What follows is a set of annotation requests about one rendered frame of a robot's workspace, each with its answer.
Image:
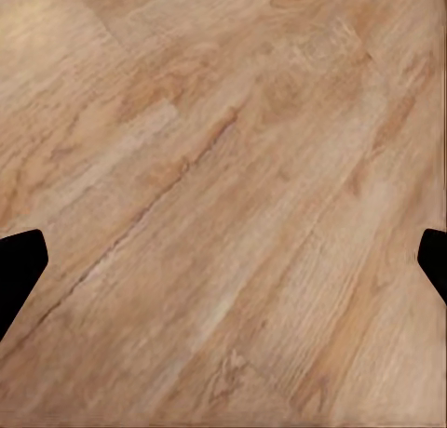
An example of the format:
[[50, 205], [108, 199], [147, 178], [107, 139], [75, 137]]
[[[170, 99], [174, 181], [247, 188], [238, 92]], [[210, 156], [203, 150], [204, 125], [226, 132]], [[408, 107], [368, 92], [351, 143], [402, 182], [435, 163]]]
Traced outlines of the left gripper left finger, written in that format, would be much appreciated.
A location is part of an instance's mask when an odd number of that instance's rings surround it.
[[0, 239], [0, 341], [47, 265], [47, 244], [39, 229]]

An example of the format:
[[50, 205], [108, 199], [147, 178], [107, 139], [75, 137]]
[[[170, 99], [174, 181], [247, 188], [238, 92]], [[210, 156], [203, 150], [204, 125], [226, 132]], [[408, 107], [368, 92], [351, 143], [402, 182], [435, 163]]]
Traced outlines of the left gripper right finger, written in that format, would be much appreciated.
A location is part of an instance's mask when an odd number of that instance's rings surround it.
[[447, 233], [425, 229], [417, 249], [417, 262], [447, 303]]

